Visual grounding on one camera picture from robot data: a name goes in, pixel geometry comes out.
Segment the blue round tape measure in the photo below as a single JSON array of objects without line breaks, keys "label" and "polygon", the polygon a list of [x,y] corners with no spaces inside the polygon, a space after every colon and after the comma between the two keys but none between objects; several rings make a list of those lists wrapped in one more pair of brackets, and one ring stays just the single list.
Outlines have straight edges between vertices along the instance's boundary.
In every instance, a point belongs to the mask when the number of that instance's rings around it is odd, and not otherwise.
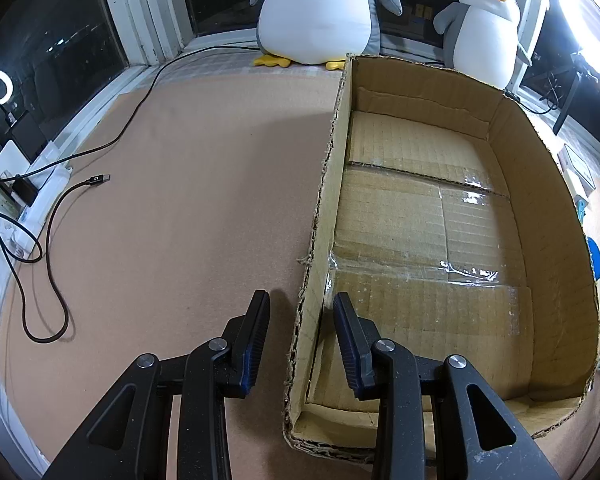
[{"label": "blue round tape measure", "polygon": [[588,251],[591,257],[591,266],[594,274],[595,281],[600,280],[600,248],[596,244],[596,241],[592,237],[586,239],[588,243]]}]

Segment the white charger on strip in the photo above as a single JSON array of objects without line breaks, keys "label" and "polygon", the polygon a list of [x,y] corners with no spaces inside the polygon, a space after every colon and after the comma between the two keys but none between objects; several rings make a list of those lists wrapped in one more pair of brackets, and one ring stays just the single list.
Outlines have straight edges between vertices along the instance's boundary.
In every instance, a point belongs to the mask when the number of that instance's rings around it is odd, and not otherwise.
[{"label": "white charger on strip", "polygon": [[9,140],[0,151],[0,178],[22,176],[31,166],[17,144]]}]

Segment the small white box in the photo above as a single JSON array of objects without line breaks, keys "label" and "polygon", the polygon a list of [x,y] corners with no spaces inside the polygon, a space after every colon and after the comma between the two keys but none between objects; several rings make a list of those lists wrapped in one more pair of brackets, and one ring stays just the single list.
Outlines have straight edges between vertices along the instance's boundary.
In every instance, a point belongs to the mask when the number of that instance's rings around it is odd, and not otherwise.
[{"label": "small white box", "polygon": [[586,196],[589,196],[596,190],[591,169],[588,168],[586,161],[573,148],[565,144],[558,152],[558,158],[563,170],[571,171],[578,177],[583,193]]}]

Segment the black brick adapter by window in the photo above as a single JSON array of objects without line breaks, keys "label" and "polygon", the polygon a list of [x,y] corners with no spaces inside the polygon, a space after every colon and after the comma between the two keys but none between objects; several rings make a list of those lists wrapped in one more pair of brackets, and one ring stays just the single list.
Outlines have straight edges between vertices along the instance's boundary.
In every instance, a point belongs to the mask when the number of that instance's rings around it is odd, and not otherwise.
[{"label": "black brick adapter by window", "polygon": [[8,127],[7,136],[29,162],[35,162],[47,144],[46,136],[29,112],[24,112]]}]

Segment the large plush penguin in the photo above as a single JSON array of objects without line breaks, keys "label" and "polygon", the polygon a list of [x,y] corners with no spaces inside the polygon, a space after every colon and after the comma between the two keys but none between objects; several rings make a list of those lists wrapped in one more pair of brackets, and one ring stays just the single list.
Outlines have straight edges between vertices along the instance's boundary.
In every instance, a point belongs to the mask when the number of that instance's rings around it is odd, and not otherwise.
[{"label": "large plush penguin", "polygon": [[256,30],[260,56],[255,66],[283,67],[292,63],[341,70],[347,57],[378,55],[382,6],[403,14],[401,0],[249,0],[260,4]]}]

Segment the cardboard box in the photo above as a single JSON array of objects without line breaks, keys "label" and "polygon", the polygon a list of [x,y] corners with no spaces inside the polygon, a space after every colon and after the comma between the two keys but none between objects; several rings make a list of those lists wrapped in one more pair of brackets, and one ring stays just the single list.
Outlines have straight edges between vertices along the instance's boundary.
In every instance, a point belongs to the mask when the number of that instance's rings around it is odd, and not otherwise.
[{"label": "cardboard box", "polygon": [[535,439],[580,408],[600,339],[588,244],[539,122],[454,70],[344,69],[284,396],[296,450],[365,464],[378,405],[344,376],[332,300],[411,352],[459,353]]}]

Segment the small plush penguin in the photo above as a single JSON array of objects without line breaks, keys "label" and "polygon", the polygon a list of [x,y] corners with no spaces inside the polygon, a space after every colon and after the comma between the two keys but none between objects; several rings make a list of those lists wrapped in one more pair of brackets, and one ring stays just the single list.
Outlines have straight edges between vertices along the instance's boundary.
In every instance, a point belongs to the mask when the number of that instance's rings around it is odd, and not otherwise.
[{"label": "small plush penguin", "polygon": [[531,64],[518,39],[516,0],[456,0],[434,17],[443,37],[443,64],[503,90],[517,62]]}]

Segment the black adapter on strip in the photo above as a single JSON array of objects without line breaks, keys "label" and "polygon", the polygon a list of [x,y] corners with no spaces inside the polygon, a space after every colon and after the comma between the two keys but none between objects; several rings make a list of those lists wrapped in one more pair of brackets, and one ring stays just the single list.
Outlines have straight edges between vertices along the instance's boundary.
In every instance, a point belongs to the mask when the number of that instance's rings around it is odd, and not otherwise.
[{"label": "black adapter on strip", "polygon": [[12,194],[31,207],[38,197],[38,188],[28,178],[16,177],[12,181]]}]

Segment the light blue clothespin clip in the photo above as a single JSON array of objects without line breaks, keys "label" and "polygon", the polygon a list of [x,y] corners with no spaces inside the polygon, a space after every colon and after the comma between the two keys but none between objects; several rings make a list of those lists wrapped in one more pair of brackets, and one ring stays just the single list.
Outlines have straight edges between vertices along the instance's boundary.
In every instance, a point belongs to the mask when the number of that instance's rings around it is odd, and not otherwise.
[{"label": "light blue clothespin clip", "polygon": [[586,200],[583,198],[576,199],[576,211],[580,223],[583,223],[586,214],[586,206],[588,206],[588,202]]}]

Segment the white power strip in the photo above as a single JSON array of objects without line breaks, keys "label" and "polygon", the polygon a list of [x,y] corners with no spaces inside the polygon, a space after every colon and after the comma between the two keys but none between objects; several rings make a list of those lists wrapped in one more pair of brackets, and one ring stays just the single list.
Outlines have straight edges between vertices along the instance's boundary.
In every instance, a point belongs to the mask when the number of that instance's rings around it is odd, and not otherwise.
[{"label": "white power strip", "polygon": [[[47,216],[61,192],[67,187],[72,176],[72,168],[57,166],[47,179],[33,205],[27,207],[18,222],[38,240],[43,231]],[[29,257],[34,251],[34,241],[26,232],[3,220],[0,234],[8,249],[18,257]]]}]

